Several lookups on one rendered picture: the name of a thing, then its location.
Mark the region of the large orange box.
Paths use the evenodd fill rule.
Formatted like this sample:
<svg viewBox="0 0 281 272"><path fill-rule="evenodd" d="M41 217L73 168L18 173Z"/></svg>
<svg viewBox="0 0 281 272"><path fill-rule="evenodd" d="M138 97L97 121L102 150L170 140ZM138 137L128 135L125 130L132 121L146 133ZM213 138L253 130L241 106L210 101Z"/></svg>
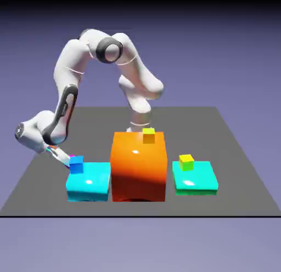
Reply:
<svg viewBox="0 0 281 272"><path fill-rule="evenodd" d="M114 202L164 202L167 152L163 132L152 143L142 132L115 132L110 154L111 191Z"/></svg>

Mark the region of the large turquoise box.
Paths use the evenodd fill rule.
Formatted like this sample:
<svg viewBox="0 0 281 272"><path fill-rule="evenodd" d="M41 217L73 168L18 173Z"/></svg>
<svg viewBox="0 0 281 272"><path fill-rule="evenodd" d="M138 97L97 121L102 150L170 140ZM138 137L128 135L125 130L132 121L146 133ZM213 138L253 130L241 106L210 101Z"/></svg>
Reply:
<svg viewBox="0 0 281 272"><path fill-rule="evenodd" d="M218 181L209 161L195 161L193 170L183 171L179 162L172 162L176 195L216 195Z"/></svg>

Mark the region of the small yellow cube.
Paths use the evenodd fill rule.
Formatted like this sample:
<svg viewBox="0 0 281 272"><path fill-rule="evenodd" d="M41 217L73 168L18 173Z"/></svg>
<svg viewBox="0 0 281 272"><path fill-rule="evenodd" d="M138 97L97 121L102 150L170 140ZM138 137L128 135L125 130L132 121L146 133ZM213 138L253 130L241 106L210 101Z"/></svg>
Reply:
<svg viewBox="0 0 281 272"><path fill-rule="evenodd" d="M155 129L154 128L143 128L143 143L144 144L153 144L155 143Z"/></svg>

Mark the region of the small yellow-green cube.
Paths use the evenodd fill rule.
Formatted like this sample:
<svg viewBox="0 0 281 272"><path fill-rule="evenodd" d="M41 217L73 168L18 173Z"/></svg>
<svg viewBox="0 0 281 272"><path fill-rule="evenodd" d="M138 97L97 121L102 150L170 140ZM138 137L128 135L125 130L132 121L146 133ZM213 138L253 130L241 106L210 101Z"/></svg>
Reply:
<svg viewBox="0 0 281 272"><path fill-rule="evenodd" d="M179 167L182 171L192 171L194 167L194 159L192 155L179 155Z"/></svg>

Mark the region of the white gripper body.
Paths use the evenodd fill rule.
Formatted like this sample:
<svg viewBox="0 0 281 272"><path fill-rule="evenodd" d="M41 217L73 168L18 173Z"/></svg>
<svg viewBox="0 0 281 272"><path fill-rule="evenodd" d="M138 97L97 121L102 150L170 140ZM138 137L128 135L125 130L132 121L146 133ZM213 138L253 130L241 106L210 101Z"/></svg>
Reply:
<svg viewBox="0 0 281 272"><path fill-rule="evenodd" d="M61 148L57 146L50 146L49 151L52 153L54 158L63 163L66 167L70 166L70 156L65 153Z"/></svg>

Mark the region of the small blue cube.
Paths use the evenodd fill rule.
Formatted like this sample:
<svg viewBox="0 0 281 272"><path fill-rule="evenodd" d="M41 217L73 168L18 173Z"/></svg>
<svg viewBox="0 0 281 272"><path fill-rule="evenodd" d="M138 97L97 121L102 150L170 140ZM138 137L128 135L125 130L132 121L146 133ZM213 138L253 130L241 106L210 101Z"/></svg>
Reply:
<svg viewBox="0 0 281 272"><path fill-rule="evenodd" d="M71 174L83 173L83 156L71 156L69 169Z"/></svg>

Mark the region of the large cyan box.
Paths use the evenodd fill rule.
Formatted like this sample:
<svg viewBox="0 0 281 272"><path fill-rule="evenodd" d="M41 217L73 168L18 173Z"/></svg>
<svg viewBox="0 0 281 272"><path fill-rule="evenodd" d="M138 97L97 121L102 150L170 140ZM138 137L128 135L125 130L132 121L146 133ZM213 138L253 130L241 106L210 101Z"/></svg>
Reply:
<svg viewBox="0 0 281 272"><path fill-rule="evenodd" d="M106 202L109 196L109 162L84 162L83 173L69 174L66 192L69 202Z"/></svg>

